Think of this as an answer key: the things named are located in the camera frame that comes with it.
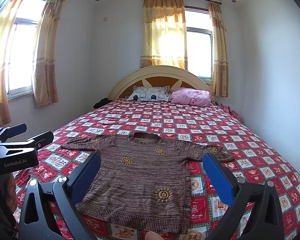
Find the brown knit sweater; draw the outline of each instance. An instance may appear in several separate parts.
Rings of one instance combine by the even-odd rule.
[[[145,231],[186,233],[191,212],[187,161],[213,152],[233,157],[216,145],[164,139],[151,133],[71,138],[62,148],[97,151],[101,168],[77,210],[85,215]]]

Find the sweater sleeve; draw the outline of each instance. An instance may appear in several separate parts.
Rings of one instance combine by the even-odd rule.
[[[176,140],[175,151],[179,155],[184,155],[187,159],[202,162],[202,157],[206,153],[213,153],[220,162],[230,162],[234,157],[228,153],[222,152],[219,145],[200,145],[183,140]]]
[[[85,138],[70,138],[61,148],[68,150],[96,151],[107,148],[113,139],[113,134],[95,135]]]

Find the sun embroidery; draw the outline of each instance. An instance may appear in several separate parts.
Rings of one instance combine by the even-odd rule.
[[[131,163],[133,163],[133,160],[132,158],[126,156],[121,159],[121,163],[124,165],[130,165]]]
[[[217,148],[210,148],[208,150],[210,153],[217,153],[218,152],[218,149]]]
[[[161,202],[168,202],[173,197],[172,190],[166,187],[158,188],[155,193],[156,193],[157,200]]]
[[[161,148],[154,149],[154,152],[155,152],[157,155],[162,155],[162,154],[164,154],[164,150],[161,149]]]
[[[100,140],[101,138],[92,138],[90,142],[94,143],[94,142],[99,142]]]

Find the sweater hem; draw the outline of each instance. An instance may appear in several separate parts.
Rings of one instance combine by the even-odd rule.
[[[112,211],[107,208],[98,207],[91,203],[82,201],[76,205],[79,212],[95,219],[109,223],[123,225],[143,231],[154,231],[157,233],[183,233],[188,232],[189,219],[186,218],[150,218],[127,214],[120,211]]]

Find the pink cloth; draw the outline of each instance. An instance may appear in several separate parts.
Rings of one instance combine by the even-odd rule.
[[[208,91],[177,88],[171,94],[171,102],[190,106],[208,106],[211,103],[211,99]]]
[[[228,114],[230,114],[231,116],[233,116],[235,119],[239,120],[239,115],[237,114],[237,112],[233,111],[229,106],[224,106],[223,104],[221,104],[220,108],[223,111],[225,111]]]

